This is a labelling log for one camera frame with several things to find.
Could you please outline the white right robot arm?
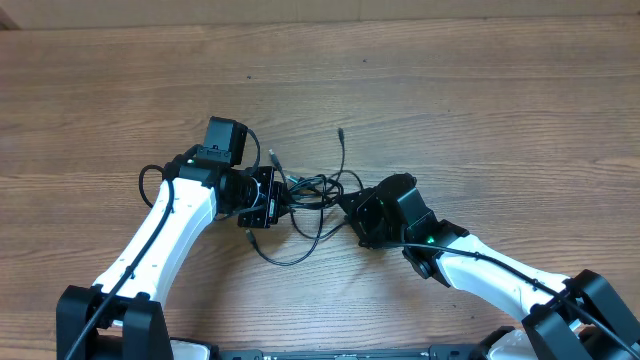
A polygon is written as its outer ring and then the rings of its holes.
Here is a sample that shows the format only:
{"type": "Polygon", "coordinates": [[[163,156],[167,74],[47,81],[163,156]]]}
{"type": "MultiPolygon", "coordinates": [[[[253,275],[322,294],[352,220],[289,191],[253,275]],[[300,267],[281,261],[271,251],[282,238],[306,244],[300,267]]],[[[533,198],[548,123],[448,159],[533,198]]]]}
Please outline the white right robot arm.
{"type": "Polygon", "coordinates": [[[474,351],[478,359],[636,359],[639,321],[611,284],[585,269],[574,277],[510,258],[467,229],[438,219],[410,174],[339,200],[368,249],[399,248],[414,271],[471,293],[521,326],[501,328],[474,351]]]}

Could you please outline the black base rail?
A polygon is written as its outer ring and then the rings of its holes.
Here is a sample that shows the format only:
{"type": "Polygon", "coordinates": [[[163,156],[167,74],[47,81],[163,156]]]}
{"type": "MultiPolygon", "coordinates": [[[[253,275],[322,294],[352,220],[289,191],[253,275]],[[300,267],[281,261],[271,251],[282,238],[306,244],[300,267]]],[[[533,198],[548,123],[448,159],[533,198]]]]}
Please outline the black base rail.
{"type": "Polygon", "coordinates": [[[179,360],[536,360],[526,334],[502,326],[477,344],[435,344],[411,349],[325,350],[274,352],[259,349],[220,350],[191,339],[170,340],[173,358],[179,360]]]}

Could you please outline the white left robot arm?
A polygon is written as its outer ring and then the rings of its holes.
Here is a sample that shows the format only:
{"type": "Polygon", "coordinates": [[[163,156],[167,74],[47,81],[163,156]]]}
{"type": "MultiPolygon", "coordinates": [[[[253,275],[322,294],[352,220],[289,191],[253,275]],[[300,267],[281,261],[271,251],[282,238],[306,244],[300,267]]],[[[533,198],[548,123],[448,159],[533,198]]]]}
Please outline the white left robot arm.
{"type": "Polygon", "coordinates": [[[256,135],[213,117],[203,143],[160,168],[150,212],[114,263],[89,287],[68,287],[56,308],[59,359],[216,359],[216,346],[170,336],[164,304],[199,235],[214,221],[267,228],[279,217],[272,167],[239,167],[256,135]]]}

